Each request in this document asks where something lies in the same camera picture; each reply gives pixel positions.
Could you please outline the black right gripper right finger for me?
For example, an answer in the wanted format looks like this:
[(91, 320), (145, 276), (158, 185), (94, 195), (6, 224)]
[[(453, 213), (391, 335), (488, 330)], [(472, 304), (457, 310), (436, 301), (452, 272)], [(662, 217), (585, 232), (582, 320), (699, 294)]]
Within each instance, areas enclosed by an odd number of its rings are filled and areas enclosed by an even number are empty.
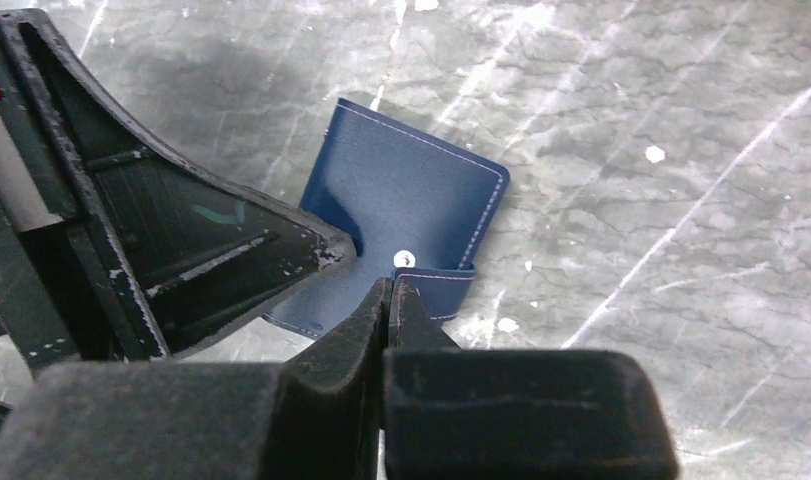
[(391, 479), (675, 479), (658, 396), (612, 350), (464, 349), (399, 280), (384, 354)]

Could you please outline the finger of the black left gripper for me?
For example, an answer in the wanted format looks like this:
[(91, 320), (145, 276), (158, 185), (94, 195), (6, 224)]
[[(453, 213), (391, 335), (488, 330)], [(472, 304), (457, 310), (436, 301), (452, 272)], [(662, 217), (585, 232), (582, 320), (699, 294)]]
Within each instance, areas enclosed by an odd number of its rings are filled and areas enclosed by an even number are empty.
[(44, 11), (0, 11), (0, 337), (32, 373), (207, 347), (354, 257), (158, 139)]

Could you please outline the navy blue card holder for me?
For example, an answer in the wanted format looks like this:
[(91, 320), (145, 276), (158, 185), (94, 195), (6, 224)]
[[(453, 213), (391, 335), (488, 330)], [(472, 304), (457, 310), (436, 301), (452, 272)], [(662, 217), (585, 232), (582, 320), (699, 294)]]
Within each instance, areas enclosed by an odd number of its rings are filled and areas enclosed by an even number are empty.
[(347, 233), (357, 257), (264, 314), (316, 339), (379, 278), (403, 279), (428, 316), (455, 318), (510, 183), (502, 165), (347, 99), (334, 109), (300, 208)]

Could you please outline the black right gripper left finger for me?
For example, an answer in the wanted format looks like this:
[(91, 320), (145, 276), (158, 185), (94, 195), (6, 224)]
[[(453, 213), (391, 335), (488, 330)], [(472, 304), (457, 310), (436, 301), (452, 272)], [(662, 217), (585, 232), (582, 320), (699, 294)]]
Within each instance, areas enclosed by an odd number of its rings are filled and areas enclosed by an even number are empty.
[(0, 479), (373, 479), (392, 287), (284, 363), (50, 367), (0, 427)]

